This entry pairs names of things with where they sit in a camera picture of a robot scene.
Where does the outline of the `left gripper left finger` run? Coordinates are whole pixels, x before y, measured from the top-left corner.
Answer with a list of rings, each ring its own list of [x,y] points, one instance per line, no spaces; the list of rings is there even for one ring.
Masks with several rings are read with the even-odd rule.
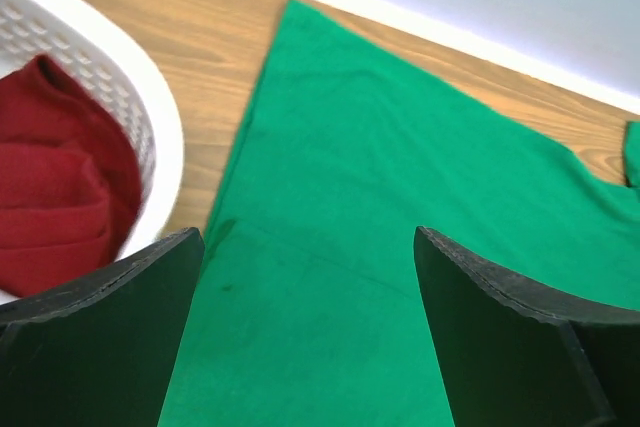
[[[3,304],[2,425],[157,425],[203,254],[186,228]]]

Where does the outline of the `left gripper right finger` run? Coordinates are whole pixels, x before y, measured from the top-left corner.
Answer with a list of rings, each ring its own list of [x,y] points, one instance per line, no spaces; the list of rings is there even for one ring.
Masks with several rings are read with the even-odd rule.
[[[639,314],[583,299],[420,227],[414,260],[458,426],[635,426]]]

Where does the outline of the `green t shirt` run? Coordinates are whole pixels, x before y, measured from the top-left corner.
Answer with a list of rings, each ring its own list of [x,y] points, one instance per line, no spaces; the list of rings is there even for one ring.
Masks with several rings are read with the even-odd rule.
[[[418,226],[639,305],[639,126],[623,185],[290,1],[204,234],[164,426],[449,426]]]

